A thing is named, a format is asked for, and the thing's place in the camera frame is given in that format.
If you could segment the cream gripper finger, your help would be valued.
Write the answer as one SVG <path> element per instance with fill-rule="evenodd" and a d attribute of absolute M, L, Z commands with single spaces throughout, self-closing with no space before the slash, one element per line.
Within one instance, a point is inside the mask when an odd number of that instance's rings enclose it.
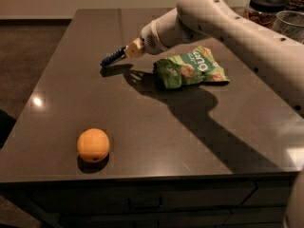
<path fill-rule="evenodd" d="M 140 38 L 135 39 L 123 50 L 127 58 L 140 58 L 144 55 L 144 43 Z"/>

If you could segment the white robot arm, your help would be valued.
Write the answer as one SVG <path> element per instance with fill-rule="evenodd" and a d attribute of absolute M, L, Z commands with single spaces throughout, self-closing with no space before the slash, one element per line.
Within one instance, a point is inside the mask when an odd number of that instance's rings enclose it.
<path fill-rule="evenodd" d="M 223 0 L 178 0 L 124 50 L 128 58 L 214 38 L 304 116 L 304 45 L 237 15 Z"/>

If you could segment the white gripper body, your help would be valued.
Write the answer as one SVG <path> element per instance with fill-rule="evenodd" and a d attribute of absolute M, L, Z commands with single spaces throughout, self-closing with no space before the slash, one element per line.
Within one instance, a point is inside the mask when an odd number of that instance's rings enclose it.
<path fill-rule="evenodd" d="M 140 34 L 145 52 L 151 55 L 158 55 L 168 50 L 165 43 L 167 31 L 163 29 L 161 20 L 153 20 L 146 25 Z"/>

